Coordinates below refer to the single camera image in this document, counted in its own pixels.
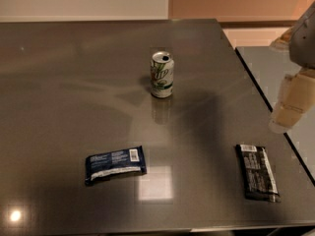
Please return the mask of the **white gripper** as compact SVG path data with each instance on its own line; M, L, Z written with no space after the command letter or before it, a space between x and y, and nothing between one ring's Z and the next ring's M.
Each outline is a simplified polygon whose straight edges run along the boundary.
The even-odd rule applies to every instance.
M288 51L288 47L290 60L304 68L295 75L286 75L281 83L269 123L277 134L290 130L315 104L315 2L293 28L270 44L276 51Z

